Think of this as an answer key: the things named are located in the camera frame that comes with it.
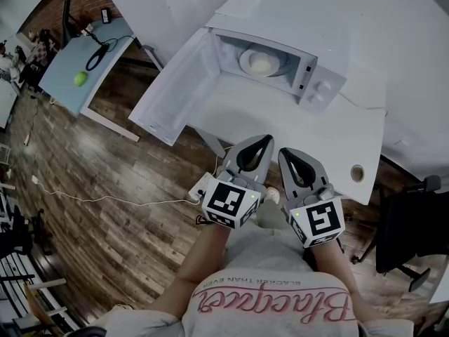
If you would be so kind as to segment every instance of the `person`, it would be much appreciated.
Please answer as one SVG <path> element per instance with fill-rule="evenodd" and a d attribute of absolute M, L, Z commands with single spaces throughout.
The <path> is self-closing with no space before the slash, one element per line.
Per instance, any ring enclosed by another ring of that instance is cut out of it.
<path fill-rule="evenodd" d="M 4 43 L 0 43 L 0 70 L 9 74 L 11 81 L 18 80 L 20 72 L 23 70 L 24 63 L 20 61 L 18 53 L 11 55 L 6 53 Z"/>
<path fill-rule="evenodd" d="M 318 272 L 269 188 L 240 230 L 207 225 L 174 281 L 148 310 L 115 310 L 96 326 L 113 336 L 412 336 L 362 298 L 336 240 L 311 247 Z"/>

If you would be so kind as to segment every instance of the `table leg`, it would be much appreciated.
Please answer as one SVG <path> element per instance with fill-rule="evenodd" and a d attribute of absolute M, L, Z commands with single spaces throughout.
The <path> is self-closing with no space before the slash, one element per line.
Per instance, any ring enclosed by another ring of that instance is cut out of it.
<path fill-rule="evenodd" d="M 212 135 L 211 133 L 205 132 L 199 128 L 195 128 L 195 130 L 218 157 L 220 158 L 225 157 L 226 155 L 225 149 L 223 149 L 223 146 L 221 146 L 220 141 L 217 139 L 216 136 Z"/>
<path fill-rule="evenodd" d="M 103 126 L 106 126 L 107 128 L 119 133 L 122 136 L 125 136 L 126 138 L 131 139 L 132 141 L 139 141 L 140 137 L 135 135 L 134 133 L 126 130 L 125 128 L 117 125 L 115 122 L 112 122 L 111 120 L 108 120 L 106 117 L 98 114 L 97 112 L 89 109 L 88 107 L 84 107 L 81 110 L 81 113 L 84 116 L 87 116 L 89 119 L 92 119 L 93 121 L 98 122 L 99 124 L 102 124 Z"/>

